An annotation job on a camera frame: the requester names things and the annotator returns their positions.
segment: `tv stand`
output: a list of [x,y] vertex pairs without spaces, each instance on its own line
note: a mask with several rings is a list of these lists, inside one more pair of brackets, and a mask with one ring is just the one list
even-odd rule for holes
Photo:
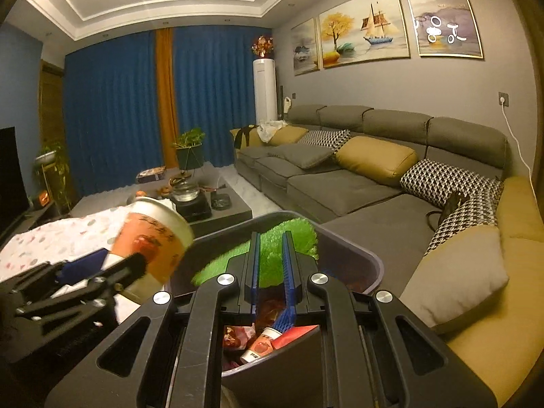
[[25,233],[59,217],[60,215],[56,208],[55,201],[51,201],[40,210],[25,213],[20,222],[13,228],[12,232],[8,233],[3,240],[0,240],[0,250],[3,249],[9,240],[16,234]]

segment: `marble floor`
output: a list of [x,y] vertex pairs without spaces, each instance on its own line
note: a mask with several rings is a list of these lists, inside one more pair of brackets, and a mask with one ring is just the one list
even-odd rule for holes
[[[242,178],[234,165],[218,168],[221,177],[249,205],[253,217],[265,215],[281,208]],[[138,190],[137,185],[85,196],[72,210],[72,217],[82,218],[92,213],[126,204],[127,198]]]

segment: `tower air conditioner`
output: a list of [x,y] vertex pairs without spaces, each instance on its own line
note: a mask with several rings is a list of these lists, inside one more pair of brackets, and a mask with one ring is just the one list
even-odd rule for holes
[[253,62],[253,82],[257,124],[277,120],[276,64],[273,59],[260,58]]

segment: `metal screw cap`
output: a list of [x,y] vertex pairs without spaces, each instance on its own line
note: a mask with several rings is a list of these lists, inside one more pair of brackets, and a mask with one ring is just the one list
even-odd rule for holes
[[217,278],[217,282],[219,282],[221,285],[230,285],[235,281],[235,277],[232,276],[229,273],[225,273],[224,275],[221,275]]
[[170,293],[167,291],[157,291],[153,295],[153,302],[158,305],[164,305],[170,302]]
[[94,299],[94,301],[92,302],[92,304],[93,304],[96,308],[102,308],[102,307],[105,307],[105,300],[104,300],[104,299]]
[[312,282],[314,284],[323,285],[328,282],[328,276],[323,273],[315,273],[312,275]]
[[388,304],[393,300],[393,295],[389,291],[381,290],[376,293],[376,299],[384,304]]

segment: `sectional sofa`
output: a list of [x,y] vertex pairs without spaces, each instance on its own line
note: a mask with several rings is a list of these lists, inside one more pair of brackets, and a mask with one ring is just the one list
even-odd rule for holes
[[[542,379],[544,224],[527,178],[504,179],[509,164],[504,134],[458,119],[366,106],[296,106],[287,121],[308,130],[349,129],[352,136],[411,148],[420,160],[504,180],[496,218],[508,285],[469,326],[443,338],[493,390],[499,406],[531,406],[530,388]],[[376,253],[385,267],[380,289],[403,294],[433,238],[426,215],[437,207],[398,183],[385,185],[333,160],[303,170],[271,156],[271,146],[255,129],[249,145],[244,142],[236,153],[240,175],[285,210]]]

